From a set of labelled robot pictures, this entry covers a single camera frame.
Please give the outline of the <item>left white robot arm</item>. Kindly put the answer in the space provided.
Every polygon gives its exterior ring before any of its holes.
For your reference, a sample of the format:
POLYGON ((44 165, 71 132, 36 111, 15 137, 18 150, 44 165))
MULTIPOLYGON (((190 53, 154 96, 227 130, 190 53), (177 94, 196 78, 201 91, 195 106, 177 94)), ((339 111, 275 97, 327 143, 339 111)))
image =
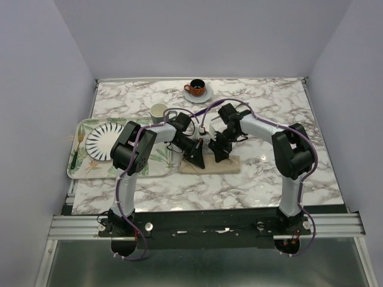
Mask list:
POLYGON ((117 177, 114 204, 107 212, 107 220, 100 223, 105 231, 114 230, 119 236, 127 236, 132 229, 137 230, 130 219, 135 211, 136 183, 155 144, 173 144, 183 152, 186 161, 201 169, 205 168, 203 140, 192 139, 184 134, 192 122, 191 117, 182 112, 169 113, 175 116, 169 118, 165 115, 161 123, 149 126, 128 122, 111 148, 113 166, 121 170, 121 174, 117 177))

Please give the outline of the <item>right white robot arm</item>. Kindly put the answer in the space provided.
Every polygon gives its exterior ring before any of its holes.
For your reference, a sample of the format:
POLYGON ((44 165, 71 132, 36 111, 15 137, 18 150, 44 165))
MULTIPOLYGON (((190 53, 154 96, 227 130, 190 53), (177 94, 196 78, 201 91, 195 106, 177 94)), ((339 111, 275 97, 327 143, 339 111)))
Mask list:
POLYGON ((247 139, 252 135, 272 145, 275 165, 282 175, 282 197, 275 226, 282 234, 291 233, 303 218, 303 181, 318 161, 304 127, 301 124, 280 126, 256 117, 249 109, 239 112, 230 103, 222 106, 218 114, 226 128, 214 132, 208 144, 216 162, 229 158, 232 143, 240 137, 247 139))

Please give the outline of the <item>purple knife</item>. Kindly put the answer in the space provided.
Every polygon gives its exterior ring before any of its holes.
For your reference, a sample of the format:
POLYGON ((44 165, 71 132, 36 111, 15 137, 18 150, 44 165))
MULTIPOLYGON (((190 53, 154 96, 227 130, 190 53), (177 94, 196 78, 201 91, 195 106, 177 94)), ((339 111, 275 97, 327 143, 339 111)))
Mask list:
MULTIPOLYGON (((215 108, 216 106, 219 106, 219 105, 221 105, 221 102, 213 104, 212 107, 211 107, 211 109, 212 109, 212 108, 215 108)), ((204 113, 206 113, 206 111, 209 111, 209 108, 205 108, 205 109, 203 109, 203 110, 201 110, 201 111, 199 111, 199 112, 196 112, 196 113, 195 113, 195 116, 200 117, 201 115, 203 115, 204 113)))

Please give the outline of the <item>beige cloth napkin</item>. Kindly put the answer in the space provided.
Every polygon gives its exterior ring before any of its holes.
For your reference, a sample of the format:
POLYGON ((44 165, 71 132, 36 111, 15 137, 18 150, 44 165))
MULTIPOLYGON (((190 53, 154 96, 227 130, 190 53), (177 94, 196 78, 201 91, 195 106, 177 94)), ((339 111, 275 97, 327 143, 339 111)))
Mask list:
POLYGON ((216 163, 214 155, 205 154, 203 160, 205 163, 204 169, 197 167, 188 161, 182 160, 178 171, 189 175, 237 174, 241 171, 240 156, 238 155, 230 156, 229 158, 216 163))

